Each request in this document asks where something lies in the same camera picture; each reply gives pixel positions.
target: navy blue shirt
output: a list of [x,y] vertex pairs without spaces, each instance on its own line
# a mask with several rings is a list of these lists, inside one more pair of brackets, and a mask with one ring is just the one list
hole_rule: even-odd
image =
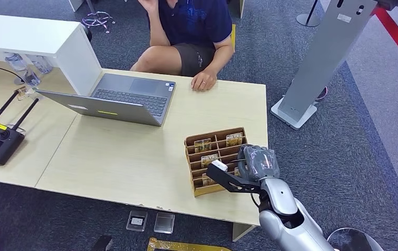
[[226,0],[178,0],[171,8],[159,0],[159,16],[171,45],[190,43],[214,48],[232,31]]

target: touchpad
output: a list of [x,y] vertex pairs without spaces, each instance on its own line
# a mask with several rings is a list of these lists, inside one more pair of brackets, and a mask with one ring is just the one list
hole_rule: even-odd
[[130,92],[153,94],[157,90],[158,81],[135,79],[132,82]]

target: cardboard organizer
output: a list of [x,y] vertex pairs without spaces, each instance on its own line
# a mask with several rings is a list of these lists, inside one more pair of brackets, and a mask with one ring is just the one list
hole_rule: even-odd
[[[242,144],[226,147],[226,136],[240,132],[243,133]],[[205,139],[211,139],[211,150],[195,153],[194,141]],[[237,160],[237,154],[241,146],[247,143],[248,140],[246,139],[245,129],[243,127],[194,135],[185,139],[185,154],[191,174],[191,186],[195,197],[225,190],[225,188],[219,184],[203,185],[202,175],[207,172],[207,168],[201,167],[200,160],[202,156],[218,154],[219,160],[228,166],[228,172],[234,174],[237,162],[232,161]]]

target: man's knee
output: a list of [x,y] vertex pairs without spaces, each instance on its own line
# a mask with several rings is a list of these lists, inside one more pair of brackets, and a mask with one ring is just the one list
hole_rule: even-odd
[[157,55],[162,46],[151,46],[143,52],[133,67],[134,71],[152,72],[159,67],[160,57]]

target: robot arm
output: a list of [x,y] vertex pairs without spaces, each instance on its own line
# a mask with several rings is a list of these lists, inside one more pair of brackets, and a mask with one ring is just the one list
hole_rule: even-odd
[[289,186],[279,179],[273,150],[242,146],[238,155],[241,177],[227,173],[220,161],[208,166],[207,175],[230,192],[259,194],[259,222],[262,229],[285,251],[333,251],[319,225]]

